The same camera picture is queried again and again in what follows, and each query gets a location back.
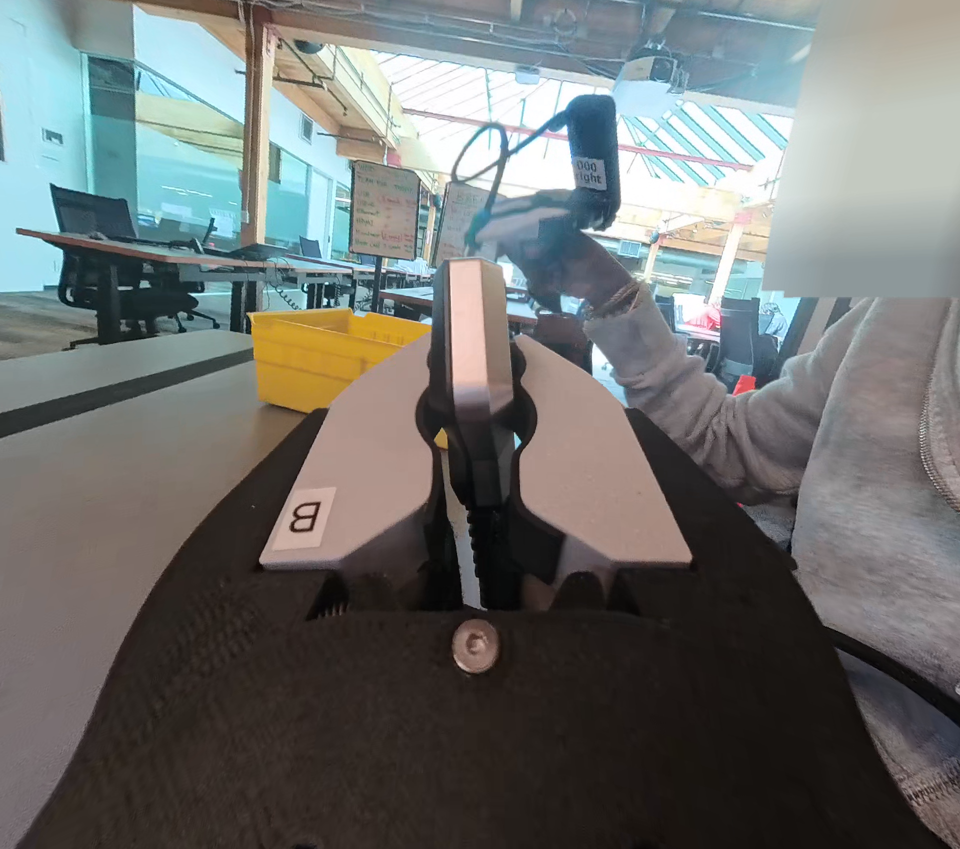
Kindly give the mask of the silver metal adapter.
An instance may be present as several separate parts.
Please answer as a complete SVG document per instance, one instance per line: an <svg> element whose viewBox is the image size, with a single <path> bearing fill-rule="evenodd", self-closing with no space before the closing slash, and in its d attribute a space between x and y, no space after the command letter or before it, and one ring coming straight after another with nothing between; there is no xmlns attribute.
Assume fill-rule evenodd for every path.
<svg viewBox="0 0 960 849"><path fill-rule="evenodd" d="M447 437L454 493L468 510L503 507L515 451L515 380L497 264L464 257L440 265L428 364L428 404Z"/></svg>

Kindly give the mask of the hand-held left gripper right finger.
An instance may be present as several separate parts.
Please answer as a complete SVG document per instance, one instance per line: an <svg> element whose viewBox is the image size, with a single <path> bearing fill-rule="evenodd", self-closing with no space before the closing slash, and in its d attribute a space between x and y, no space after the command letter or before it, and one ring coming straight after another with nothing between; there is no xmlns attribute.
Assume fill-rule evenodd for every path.
<svg viewBox="0 0 960 849"><path fill-rule="evenodd" d="M690 547L625 406L533 338L522 355L531 434L514 455L514 560L533 577L643 567L686 569Z"/></svg>

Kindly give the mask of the small written whiteboard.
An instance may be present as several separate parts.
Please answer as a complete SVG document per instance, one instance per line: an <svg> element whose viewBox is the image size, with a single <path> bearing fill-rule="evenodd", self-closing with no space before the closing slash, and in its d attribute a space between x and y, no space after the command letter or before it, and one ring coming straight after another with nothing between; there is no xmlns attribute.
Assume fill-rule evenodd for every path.
<svg viewBox="0 0 960 849"><path fill-rule="evenodd" d="M444 189L430 256L438 269L451 259L467 258L472 250L467 236L474 218L484 209L489 190L472 183L450 182Z"/></svg>

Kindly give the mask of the person's grey hoodie torso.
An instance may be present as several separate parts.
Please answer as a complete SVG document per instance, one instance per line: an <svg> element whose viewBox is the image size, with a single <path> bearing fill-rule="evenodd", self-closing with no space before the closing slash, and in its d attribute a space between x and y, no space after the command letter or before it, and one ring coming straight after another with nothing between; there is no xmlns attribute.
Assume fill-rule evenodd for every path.
<svg viewBox="0 0 960 849"><path fill-rule="evenodd" d="M799 486L799 581L910 807L958 847L958 300L867 300Z"/></svg>

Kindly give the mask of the yellow plastic bin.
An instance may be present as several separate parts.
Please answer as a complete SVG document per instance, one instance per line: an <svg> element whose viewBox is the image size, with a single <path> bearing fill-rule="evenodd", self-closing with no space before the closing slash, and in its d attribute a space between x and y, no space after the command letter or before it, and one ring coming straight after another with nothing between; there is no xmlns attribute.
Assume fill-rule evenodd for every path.
<svg viewBox="0 0 960 849"><path fill-rule="evenodd" d="M337 457L341 467L385 455L414 435L414 458L426 451L416 408L429 373L431 326L346 308L261 312L250 316L258 397L309 414L329 410L330 430L310 458Z"/></svg>

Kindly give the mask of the large written whiteboard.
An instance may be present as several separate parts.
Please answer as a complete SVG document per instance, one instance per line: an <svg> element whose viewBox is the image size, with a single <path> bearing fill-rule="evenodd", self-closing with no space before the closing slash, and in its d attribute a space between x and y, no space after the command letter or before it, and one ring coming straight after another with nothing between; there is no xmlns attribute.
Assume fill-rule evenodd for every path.
<svg viewBox="0 0 960 849"><path fill-rule="evenodd" d="M349 251L411 262L417 257L422 182L412 170L354 160Z"/></svg>

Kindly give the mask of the person's right hand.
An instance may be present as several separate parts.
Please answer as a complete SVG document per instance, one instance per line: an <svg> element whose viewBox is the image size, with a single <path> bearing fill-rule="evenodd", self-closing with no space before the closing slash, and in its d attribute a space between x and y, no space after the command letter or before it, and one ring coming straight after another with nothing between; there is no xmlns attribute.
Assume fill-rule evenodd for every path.
<svg viewBox="0 0 960 849"><path fill-rule="evenodd" d="M534 301L550 312L566 295L585 304L588 319L629 313L642 301L642 286L579 228L570 209L573 195L573 188L550 188L496 197L474 217L466 244L507 258Z"/></svg>

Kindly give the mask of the wooden support post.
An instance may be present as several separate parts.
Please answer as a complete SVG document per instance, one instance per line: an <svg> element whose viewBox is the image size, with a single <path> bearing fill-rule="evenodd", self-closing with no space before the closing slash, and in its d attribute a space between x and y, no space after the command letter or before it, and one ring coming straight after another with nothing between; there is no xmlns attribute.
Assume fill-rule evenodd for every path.
<svg viewBox="0 0 960 849"><path fill-rule="evenodd" d="M270 171L271 93L278 34L260 6L245 15L245 114L240 244L265 242Z"/></svg>

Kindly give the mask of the ceiling projector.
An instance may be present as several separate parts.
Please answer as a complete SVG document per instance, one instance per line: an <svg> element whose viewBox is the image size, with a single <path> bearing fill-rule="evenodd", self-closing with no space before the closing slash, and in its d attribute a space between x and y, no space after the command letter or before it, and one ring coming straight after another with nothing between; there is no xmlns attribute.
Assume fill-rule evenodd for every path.
<svg viewBox="0 0 960 849"><path fill-rule="evenodd" d="M659 120L682 101L689 79L681 57L664 48L645 47L623 63L610 94L621 118Z"/></svg>

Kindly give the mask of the person's right forearm grey sleeve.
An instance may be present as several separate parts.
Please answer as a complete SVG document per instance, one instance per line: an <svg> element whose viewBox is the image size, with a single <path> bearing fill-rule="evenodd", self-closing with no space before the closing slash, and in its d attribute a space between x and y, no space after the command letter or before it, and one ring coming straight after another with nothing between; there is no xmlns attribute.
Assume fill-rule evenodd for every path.
<svg viewBox="0 0 960 849"><path fill-rule="evenodd" d="M628 405L738 502L797 494L850 330L837 324L814 350L788 360L775 381L733 396L701 358L687 354L649 290L642 290L633 310L585 324Z"/></svg>

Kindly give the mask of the black office chair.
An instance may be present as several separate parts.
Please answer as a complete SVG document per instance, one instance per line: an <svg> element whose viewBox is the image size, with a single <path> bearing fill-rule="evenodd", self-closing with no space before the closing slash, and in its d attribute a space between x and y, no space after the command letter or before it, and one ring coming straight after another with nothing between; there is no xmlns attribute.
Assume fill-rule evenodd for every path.
<svg viewBox="0 0 960 849"><path fill-rule="evenodd" d="M196 318L212 329L220 323L198 309L201 282L186 281L175 262L145 257L168 252L165 245L142 241L128 202L50 184L59 233L68 238L56 295L72 310L96 316L96 333L69 344L107 345L154 338L158 322L169 319L180 334Z"/></svg>

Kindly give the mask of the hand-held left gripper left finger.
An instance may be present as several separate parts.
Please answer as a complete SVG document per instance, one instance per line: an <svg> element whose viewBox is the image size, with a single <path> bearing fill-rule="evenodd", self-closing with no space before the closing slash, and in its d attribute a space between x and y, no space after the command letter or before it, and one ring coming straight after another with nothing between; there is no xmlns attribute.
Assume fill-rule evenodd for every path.
<svg viewBox="0 0 960 849"><path fill-rule="evenodd" d="M417 573L436 507L436 447L418 425L430 335L378 363L331 403L280 508L265 571Z"/></svg>

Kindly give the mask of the wooden office desk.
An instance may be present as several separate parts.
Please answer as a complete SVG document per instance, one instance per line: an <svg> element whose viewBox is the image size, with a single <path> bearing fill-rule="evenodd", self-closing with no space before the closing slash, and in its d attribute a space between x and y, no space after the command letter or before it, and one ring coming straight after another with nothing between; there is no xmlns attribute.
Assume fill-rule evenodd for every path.
<svg viewBox="0 0 960 849"><path fill-rule="evenodd" d="M16 229L16 232L21 236L39 239L60 250L69 241L68 237L59 232L22 228ZM339 286L342 291L348 292L350 300L354 301L356 284L352 268L320 259L287 255L279 246L267 246L264 258L246 258L204 253L196 241L189 245L152 244L165 245L169 251L157 254L145 252L144 257L176 263L182 279L186 282L202 283L204 289L210 282L231 284L229 329L234 333L250 333L252 324L249 317L259 309L257 286L260 283L273 287L278 295L282 295L287 284L293 287L308 286L309 308L316 307L317 300L323 297L322 293L316 292L314 287L317 285Z"/></svg>

